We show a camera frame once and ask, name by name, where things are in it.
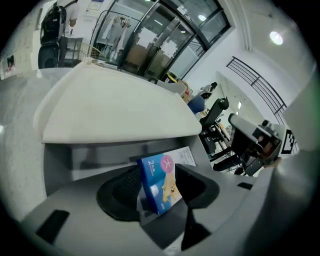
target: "curved countertop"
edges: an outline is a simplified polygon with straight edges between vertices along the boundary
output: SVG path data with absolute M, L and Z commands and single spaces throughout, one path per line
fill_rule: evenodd
M 0 81 L 0 196 L 17 221 L 47 198 L 44 146 L 33 129 L 33 118 L 49 90 L 70 70 L 34 70 Z

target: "black chair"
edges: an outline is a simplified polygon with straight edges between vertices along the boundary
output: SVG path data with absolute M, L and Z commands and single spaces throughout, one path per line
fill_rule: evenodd
M 218 98 L 213 106 L 211 107 L 208 115 L 204 118 L 200 119 L 200 124 L 202 125 L 202 131 L 207 130 L 211 127 L 218 116 L 222 113 L 223 110 L 229 108 L 229 101 L 228 98 Z

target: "railing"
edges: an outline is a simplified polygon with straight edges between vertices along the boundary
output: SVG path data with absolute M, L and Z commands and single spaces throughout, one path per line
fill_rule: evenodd
M 253 68 L 234 56 L 232 56 L 232 60 L 228 63 L 227 67 L 242 77 L 261 96 L 272 110 L 280 125 L 287 124 L 282 116 L 287 105 L 270 83 Z

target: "clothing rack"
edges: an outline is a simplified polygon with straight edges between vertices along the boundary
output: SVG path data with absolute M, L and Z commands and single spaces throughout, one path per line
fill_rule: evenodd
M 114 14 L 126 16 L 126 17 L 128 17 L 128 18 L 130 18 L 130 19 L 133 19 L 133 20 L 136 20 L 136 21 L 138 21 L 138 22 L 140 21 L 139 19 L 133 18 L 133 17 L 131 17 L 131 16 L 129 16 L 129 15 L 126 15 L 126 14 L 123 14 L 123 13 L 121 13 L 121 12 L 117 12 L 117 11 L 113 11 L 113 10 L 105 10 L 104 12 L 114 13 Z

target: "box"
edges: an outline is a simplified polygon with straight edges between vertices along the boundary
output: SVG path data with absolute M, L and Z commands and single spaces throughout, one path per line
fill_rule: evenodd
M 142 169 L 142 185 L 151 209 L 162 214 L 182 196 L 176 186 L 175 164 L 196 166 L 188 146 L 138 161 Z

